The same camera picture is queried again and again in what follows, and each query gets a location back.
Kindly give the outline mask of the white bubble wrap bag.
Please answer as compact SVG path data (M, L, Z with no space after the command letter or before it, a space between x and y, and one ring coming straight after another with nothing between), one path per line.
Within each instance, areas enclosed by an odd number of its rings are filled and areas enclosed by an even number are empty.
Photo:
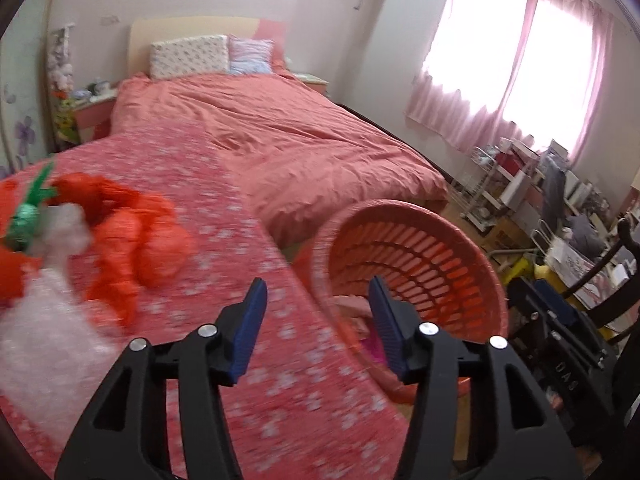
M91 242L80 206L47 207L35 239L43 268L27 275L24 296L1 315L1 394L58 445L119 356L68 279L68 259Z

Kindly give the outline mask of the orange plastic bag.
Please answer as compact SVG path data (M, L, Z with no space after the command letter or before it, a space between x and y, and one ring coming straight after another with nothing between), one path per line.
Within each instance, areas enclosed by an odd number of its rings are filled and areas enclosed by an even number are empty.
M43 208L76 204L85 215L96 252L96 277L85 298L100 304L96 324L116 322L128 328L136 317L140 290L170 282L186 264L191 237L166 197L127 188L90 174L63 174L51 183L58 194ZM21 203L12 180L1 183L1 302L22 298L26 272L43 258L14 252L2 242L14 210Z

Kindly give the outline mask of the green plastic bag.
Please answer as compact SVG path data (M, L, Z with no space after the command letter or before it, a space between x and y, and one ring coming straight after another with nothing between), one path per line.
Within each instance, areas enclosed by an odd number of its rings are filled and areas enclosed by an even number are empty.
M2 242L14 252L28 251L38 234L43 208L58 194L56 187L48 184L53 168L54 161L50 159L32 181L24 200L16 207L10 218Z

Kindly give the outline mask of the dark wooden chair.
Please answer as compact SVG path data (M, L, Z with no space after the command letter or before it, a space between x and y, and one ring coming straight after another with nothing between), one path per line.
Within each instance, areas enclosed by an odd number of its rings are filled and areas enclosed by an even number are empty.
M617 221L613 245L583 276L562 292L577 298L598 330L609 330L611 344L623 341L639 322L638 222L632 214Z

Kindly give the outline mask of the cluttered desk items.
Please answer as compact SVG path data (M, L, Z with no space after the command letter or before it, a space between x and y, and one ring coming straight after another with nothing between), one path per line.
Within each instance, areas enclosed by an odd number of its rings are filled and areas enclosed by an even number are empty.
M542 154L532 178L526 178L522 207L537 202L540 216L529 233L529 245L519 248L494 248L491 258L525 258L540 267L541 278L560 282L565 288L583 276L613 244L608 244L591 220L576 214L566 201L570 170L567 151L551 142Z

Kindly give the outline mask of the red plastic laundry basket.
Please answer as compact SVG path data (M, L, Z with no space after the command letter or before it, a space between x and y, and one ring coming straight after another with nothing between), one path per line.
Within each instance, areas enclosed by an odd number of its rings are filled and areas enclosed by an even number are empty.
M506 336L506 294L484 252L457 226L423 207L369 200L327 221L299 249L292 268L337 335L386 396L413 404L405 386L371 360L334 296L368 298L371 278L382 278L393 298L416 307L420 318L461 339Z

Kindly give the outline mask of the red floral bedspread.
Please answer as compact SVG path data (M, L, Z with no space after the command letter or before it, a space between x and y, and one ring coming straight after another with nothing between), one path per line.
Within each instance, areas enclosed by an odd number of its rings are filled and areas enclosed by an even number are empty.
M83 172L171 200L193 252L166 286L142 292L134 332L179 339L262 278L268 307L247 375L222 390L247 479L389 479L407 425L312 303L262 224L243 206L202 130L153 126L55 156Z

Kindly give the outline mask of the pink window curtain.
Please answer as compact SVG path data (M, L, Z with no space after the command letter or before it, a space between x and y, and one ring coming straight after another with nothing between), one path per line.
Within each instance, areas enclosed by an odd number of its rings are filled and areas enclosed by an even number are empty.
M614 18L593 0L446 0L406 110L467 152L501 139L584 148Z

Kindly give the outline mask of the salmon pink duvet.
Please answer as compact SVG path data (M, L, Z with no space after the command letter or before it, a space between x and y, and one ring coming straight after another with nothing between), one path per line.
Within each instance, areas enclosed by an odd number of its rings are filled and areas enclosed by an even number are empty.
M403 200L439 212L445 178L420 153L350 114L291 73L124 80L112 130L196 122L247 206L280 247L311 238L364 200Z

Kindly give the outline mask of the pink bedside table left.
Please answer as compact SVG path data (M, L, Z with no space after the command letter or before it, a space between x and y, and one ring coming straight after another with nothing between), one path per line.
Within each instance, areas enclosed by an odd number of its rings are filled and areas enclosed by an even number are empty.
M106 138L111 132L111 116L117 99L117 90L111 89L74 107L81 144Z

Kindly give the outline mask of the bedside table right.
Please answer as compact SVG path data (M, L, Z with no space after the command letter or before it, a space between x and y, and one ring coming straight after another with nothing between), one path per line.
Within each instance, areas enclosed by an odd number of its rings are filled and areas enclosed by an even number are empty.
M326 96L328 94L329 83L326 80L306 73L294 73L293 76L306 87L322 94L322 96Z

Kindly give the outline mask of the plush toy display tube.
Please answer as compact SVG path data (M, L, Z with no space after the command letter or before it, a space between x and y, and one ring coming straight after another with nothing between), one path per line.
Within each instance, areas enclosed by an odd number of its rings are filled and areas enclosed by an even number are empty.
M74 24L66 24L51 32L46 58L53 131L61 145L80 143L72 99L75 84L70 60L70 33L74 27Z

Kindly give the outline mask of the floral white pillow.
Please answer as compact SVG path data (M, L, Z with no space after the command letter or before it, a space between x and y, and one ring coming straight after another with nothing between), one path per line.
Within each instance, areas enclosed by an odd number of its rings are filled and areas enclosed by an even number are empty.
M150 77L154 80L225 74L229 64L226 35L196 36L151 44Z

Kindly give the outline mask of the striped pink pillow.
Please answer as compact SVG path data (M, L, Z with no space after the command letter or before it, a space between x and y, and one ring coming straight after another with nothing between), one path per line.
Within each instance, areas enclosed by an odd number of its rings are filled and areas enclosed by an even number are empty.
M272 73L274 42L270 39L228 38L229 73L260 75Z

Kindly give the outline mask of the flower painted sliding wardrobe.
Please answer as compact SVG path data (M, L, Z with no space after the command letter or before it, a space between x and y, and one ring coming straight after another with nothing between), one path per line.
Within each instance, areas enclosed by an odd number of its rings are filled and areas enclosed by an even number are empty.
M15 174L51 151L41 40L11 35L1 40L2 174Z

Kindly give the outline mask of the beige and pink headboard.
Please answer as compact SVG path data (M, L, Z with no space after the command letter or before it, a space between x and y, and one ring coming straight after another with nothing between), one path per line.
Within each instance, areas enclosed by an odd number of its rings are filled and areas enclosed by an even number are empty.
M264 18L242 16L182 16L137 20L130 27L127 76L149 73L151 44L207 35L233 35L274 41L273 58L284 61L285 36L288 24Z

